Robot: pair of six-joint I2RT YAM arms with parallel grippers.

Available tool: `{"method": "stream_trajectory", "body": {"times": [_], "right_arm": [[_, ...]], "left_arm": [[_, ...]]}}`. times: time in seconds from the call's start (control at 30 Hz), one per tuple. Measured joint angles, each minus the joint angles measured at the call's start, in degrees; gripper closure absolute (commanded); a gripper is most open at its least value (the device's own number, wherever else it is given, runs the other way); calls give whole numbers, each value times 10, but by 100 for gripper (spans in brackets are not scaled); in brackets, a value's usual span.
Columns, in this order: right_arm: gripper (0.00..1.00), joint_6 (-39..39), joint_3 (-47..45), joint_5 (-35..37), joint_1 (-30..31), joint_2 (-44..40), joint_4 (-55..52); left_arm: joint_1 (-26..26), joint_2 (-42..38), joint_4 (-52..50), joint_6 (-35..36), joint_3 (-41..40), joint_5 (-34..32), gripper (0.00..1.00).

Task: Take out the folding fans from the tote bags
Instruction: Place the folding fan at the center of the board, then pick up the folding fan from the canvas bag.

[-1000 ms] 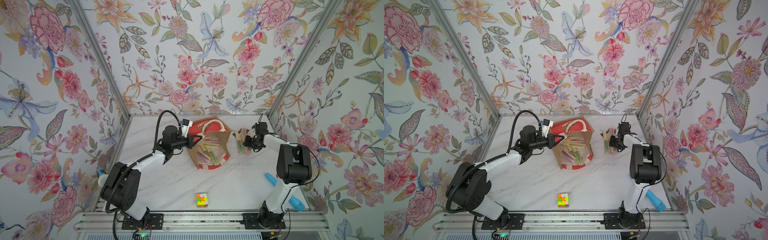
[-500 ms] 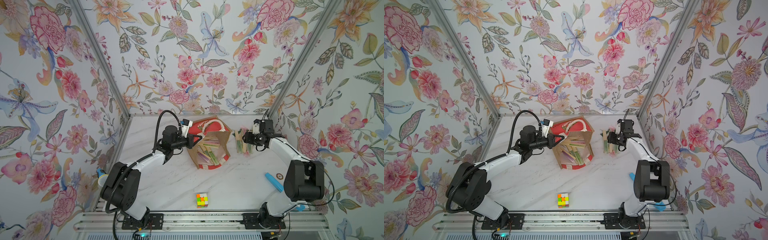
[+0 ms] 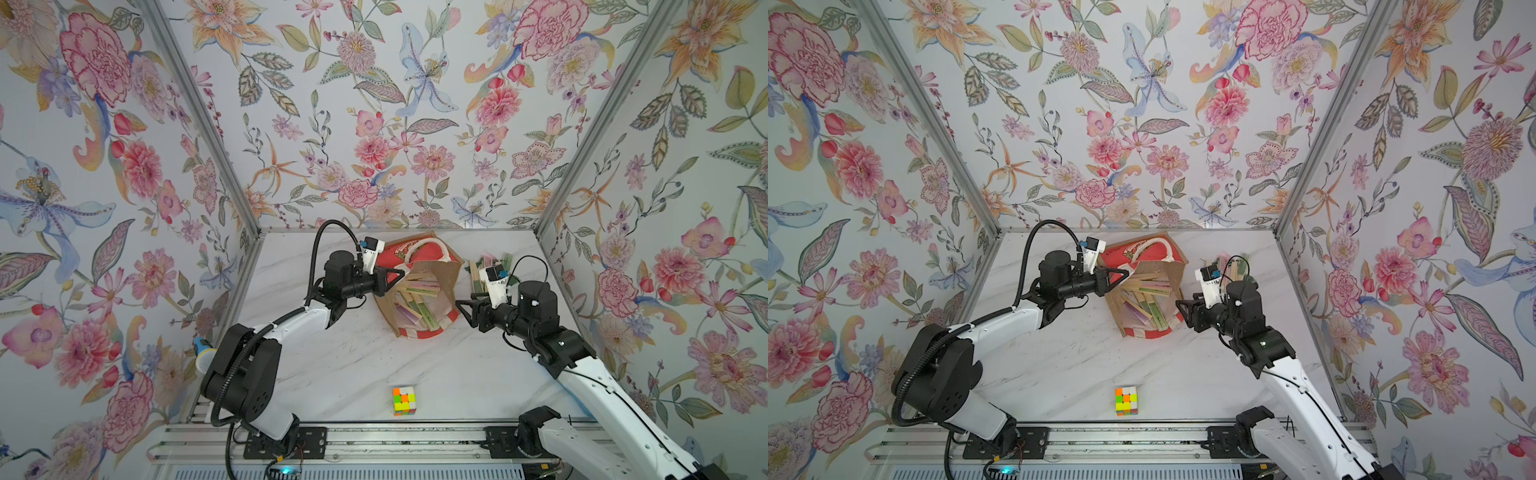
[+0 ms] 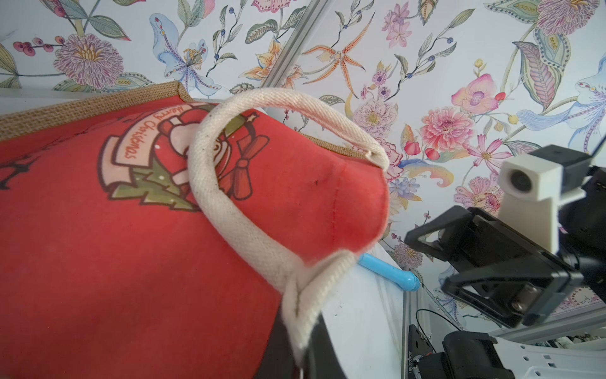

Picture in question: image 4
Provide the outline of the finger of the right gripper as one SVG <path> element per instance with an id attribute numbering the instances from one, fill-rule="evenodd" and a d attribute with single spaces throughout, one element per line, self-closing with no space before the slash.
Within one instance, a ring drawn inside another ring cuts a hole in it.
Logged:
<path id="1" fill-rule="evenodd" d="M 405 244 L 442 262 L 478 262 L 477 253 L 470 249 L 473 239 L 468 228 L 477 214 L 478 208 L 453 206 L 428 224 L 409 231 Z"/>
<path id="2" fill-rule="evenodd" d="M 527 309 L 514 303 L 529 279 L 529 274 L 521 269 L 472 269 L 449 276 L 441 289 L 495 323 L 516 327 L 525 320 Z"/>

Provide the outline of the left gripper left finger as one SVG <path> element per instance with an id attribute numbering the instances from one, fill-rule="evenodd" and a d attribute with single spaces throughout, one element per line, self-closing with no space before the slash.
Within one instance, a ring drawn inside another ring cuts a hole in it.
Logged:
<path id="1" fill-rule="evenodd" d="M 263 357 L 254 379 L 292 379 L 296 364 L 293 357 L 287 328 L 278 312 L 268 338 Z"/>

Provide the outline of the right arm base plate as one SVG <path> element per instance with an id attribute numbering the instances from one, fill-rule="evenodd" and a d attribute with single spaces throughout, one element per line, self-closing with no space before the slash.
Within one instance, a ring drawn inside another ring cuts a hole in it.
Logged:
<path id="1" fill-rule="evenodd" d="M 444 378 L 441 354 L 433 351 L 415 325 L 408 327 L 405 358 L 404 378 Z"/>

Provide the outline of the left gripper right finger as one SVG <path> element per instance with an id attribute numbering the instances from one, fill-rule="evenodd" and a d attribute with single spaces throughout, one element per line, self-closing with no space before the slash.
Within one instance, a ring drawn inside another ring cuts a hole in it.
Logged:
<path id="1" fill-rule="evenodd" d="M 302 367 L 304 379 L 346 379 L 322 315 L 312 330 Z"/>

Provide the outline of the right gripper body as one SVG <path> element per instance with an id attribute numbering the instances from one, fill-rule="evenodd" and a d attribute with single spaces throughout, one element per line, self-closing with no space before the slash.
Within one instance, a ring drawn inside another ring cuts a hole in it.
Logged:
<path id="1" fill-rule="evenodd" d="M 527 309 L 520 325 L 541 324 L 582 284 L 583 275 L 577 268 L 481 209 L 468 228 L 473 239 L 470 249 L 478 257 L 472 269 L 521 269 L 529 274 L 529 281 L 514 303 Z"/>

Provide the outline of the red burlap tote bag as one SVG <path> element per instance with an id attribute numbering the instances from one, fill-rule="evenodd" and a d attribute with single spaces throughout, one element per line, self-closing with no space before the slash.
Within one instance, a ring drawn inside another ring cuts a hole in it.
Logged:
<path id="1" fill-rule="evenodd" d="M 326 299 L 386 229 L 389 166 L 283 88 L 3 115 L 1 376 L 253 378 L 281 312 L 303 378 Z"/>

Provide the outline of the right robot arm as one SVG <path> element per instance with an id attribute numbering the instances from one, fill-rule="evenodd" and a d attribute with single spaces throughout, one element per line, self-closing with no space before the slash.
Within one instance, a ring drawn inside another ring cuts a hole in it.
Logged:
<path id="1" fill-rule="evenodd" d="M 449 262 L 443 291 L 506 327 L 536 325 L 577 286 L 605 296 L 605 170 L 592 167 L 586 197 L 560 213 L 560 250 L 550 254 L 479 208 L 449 209 L 409 232 L 414 250 Z M 408 378 L 603 378 L 605 353 L 538 347 L 454 331 L 434 352 L 409 330 Z"/>

